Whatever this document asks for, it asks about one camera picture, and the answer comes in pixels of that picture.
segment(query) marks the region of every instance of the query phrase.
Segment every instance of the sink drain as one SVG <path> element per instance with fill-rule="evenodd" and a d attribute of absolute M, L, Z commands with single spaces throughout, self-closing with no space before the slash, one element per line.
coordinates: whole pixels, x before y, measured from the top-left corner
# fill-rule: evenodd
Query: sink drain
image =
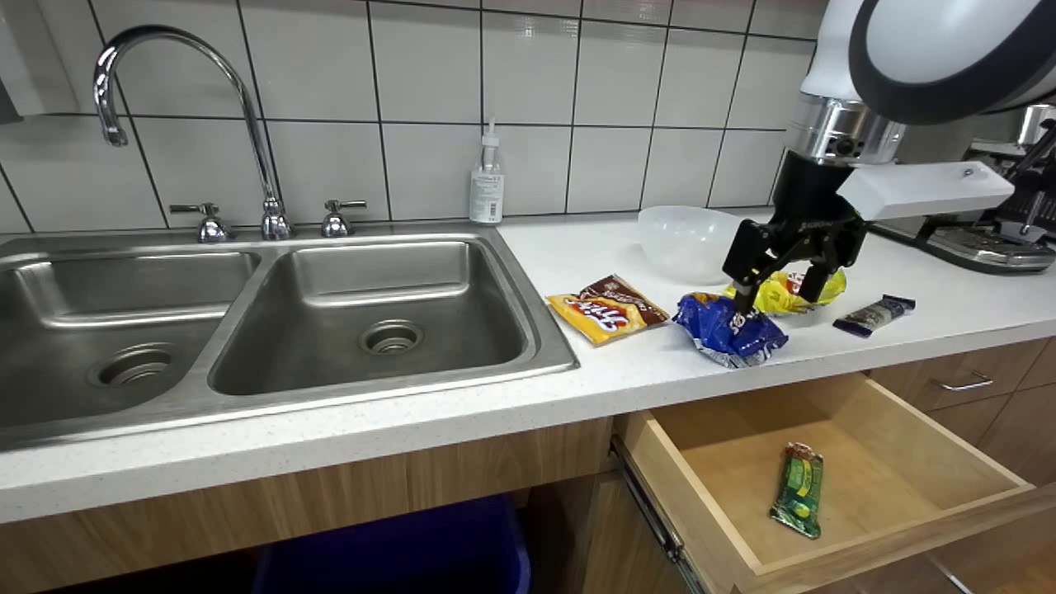
<path fill-rule="evenodd" d="M 130 347 L 116 353 L 106 368 L 99 368 L 97 383 L 104 385 L 130 385 L 130 383 L 144 383 L 152 376 L 169 372 L 172 355 L 150 344 L 150 347 Z"/>
<path fill-rule="evenodd" d="M 405 353 L 419 347 L 419 340 L 423 340 L 419 327 L 402 318 L 381 320 L 364 335 L 364 347 L 369 353 Z"/>

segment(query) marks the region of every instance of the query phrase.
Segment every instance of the soap dispenser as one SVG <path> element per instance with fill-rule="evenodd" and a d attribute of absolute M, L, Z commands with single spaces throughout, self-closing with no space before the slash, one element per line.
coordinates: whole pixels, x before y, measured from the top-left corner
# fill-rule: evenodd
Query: soap dispenser
<path fill-rule="evenodd" d="M 469 172 L 469 220 L 500 223 L 505 203 L 505 170 L 500 154 L 500 129 L 490 121 L 481 134 L 481 161 Z"/>

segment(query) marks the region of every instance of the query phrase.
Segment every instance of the faucet handle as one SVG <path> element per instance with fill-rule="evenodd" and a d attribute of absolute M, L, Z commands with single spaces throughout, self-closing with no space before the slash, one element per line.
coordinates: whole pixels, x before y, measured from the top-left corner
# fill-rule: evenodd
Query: faucet handle
<path fill-rule="evenodd" d="M 331 197 L 325 208 L 327 208 L 327 218 L 320 223 L 320 236 L 325 238 L 347 238 L 351 236 L 351 220 L 340 212 L 353 212 L 353 208 L 364 212 L 367 203 L 338 203 L 338 197 Z"/>
<path fill-rule="evenodd" d="M 227 223 L 219 218 L 219 204 L 202 203 L 202 204 L 169 204 L 172 216 L 206 216 L 199 223 L 199 240 L 202 243 L 221 243 L 231 238 Z"/>

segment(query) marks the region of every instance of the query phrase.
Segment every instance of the white tile wall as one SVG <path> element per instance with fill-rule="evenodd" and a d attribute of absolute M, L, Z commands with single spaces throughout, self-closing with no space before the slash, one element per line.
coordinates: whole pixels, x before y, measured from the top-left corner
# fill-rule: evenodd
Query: white tile wall
<path fill-rule="evenodd" d="M 139 120 L 166 208 L 216 203 L 224 220 L 258 223 L 264 181 L 237 120 Z M 169 218 L 176 227 L 199 227 L 199 216 Z"/>
<path fill-rule="evenodd" d="M 0 176 L 0 236 L 27 236 L 27 232 L 30 232 L 30 223 Z"/>
<path fill-rule="evenodd" d="M 384 120 L 480 120 L 480 17 L 378 5 L 378 82 Z"/>
<path fill-rule="evenodd" d="M 786 150 L 786 131 L 727 131 L 710 204 L 713 208 L 770 204 L 784 150 Z"/>
<path fill-rule="evenodd" d="M 793 129 L 808 101 L 799 82 L 813 64 L 813 42 L 752 36 L 740 66 L 731 124 Z"/>
<path fill-rule="evenodd" d="M 668 23 L 671 0 L 583 0 L 583 17 Z"/>
<path fill-rule="evenodd" d="M 484 97 L 500 121 L 571 121 L 575 21 L 484 17 Z"/>
<path fill-rule="evenodd" d="M 819 36 L 829 0 L 755 0 L 752 33 Z"/>
<path fill-rule="evenodd" d="M 36 232 L 166 223 L 135 145 L 106 145 L 97 120 L 3 124 L 0 161 Z"/>
<path fill-rule="evenodd" d="M 104 41 L 172 23 L 216 42 L 260 98 L 293 220 L 320 220 L 327 197 L 367 203 L 372 220 L 466 218 L 490 115 L 502 121 L 510 216 L 765 204 L 822 8 L 43 0 L 82 115 L 0 129 L 0 166 L 36 232 L 161 227 L 158 204 L 206 197 L 254 223 L 260 181 L 237 98 L 193 50 L 130 54 L 131 145 L 99 138 L 88 71 Z M 0 232 L 25 223 L 9 208 L 0 187 Z"/>
<path fill-rule="evenodd" d="M 386 124 L 392 218 L 466 218 L 480 124 Z"/>
<path fill-rule="evenodd" d="M 566 212 L 568 129 L 500 129 L 505 157 L 505 212 L 558 216 Z"/>
<path fill-rule="evenodd" d="M 97 33 L 88 5 L 40 0 L 40 9 L 47 13 L 53 36 L 60 41 L 58 50 L 66 66 L 75 110 L 93 111 L 88 78 L 93 78 L 93 64 L 97 64 L 97 54 L 104 50 L 104 41 Z"/>
<path fill-rule="evenodd" d="M 740 36 L 672 29 L 656 124 L 722 124 L 740 66 Z"/>
<path fill-rule="evenodd" d="M 639 204 L 646 129 L 579 129 L 568 212 L 635 212 Z"/>
<path fill-rule="evenodd" d="M 722 131 L 656 129 L 645 204 L 708 204 Z"/>
<path fill-rule="evenodd" d="M 664 29 L 583 23 L 575 120 L 589 124 L 649 124 Z"/>
<path fill-rule="evenodd" d="M 293 220 L 325 220 L 325 203 L 367 204 L 353 220 L 389 218 L 381 124 L 271 121 L 276 178 Z"/>
<path fill-rule="evenodd" d="M 580 0 L 484 0 L 484 9 L 579 17 L 580 13 Z"/>
<path fill-rule="evenodd" d="M 245 0 L 264 115 L 378 120 L 367 5 Z"/>
<path fill-rule="evenodd" d="M 746 29 L 752 5 L 746 0 L 672 0 L 672 25 Z"/>

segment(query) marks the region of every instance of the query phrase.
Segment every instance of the yellow package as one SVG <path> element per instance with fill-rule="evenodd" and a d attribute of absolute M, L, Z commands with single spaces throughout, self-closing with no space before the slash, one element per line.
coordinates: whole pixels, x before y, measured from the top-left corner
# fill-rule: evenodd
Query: yellow package
<path fill-rule="evenodd" d="M 806 298 L 796 294 L 796 277 L 786 272 L 770 273 L 760 292 L 755 292 L 755 311 L 770 315 L 770 318 L 790 318 L 790 315 L 806 315 L 813 311 L 813 304 Z M 822 294 L 819 294 L 819 307 L 829 307 L 836 298 L 843 298 L 848 292 L 848 277 L 845 272 L 829 273 Z"/>
<path fill-rule="evenodd" d="M 668 325 L 668 315 L 619 273 L 580 294 L 549 298 L 549 307 L 593 347 Z"/>

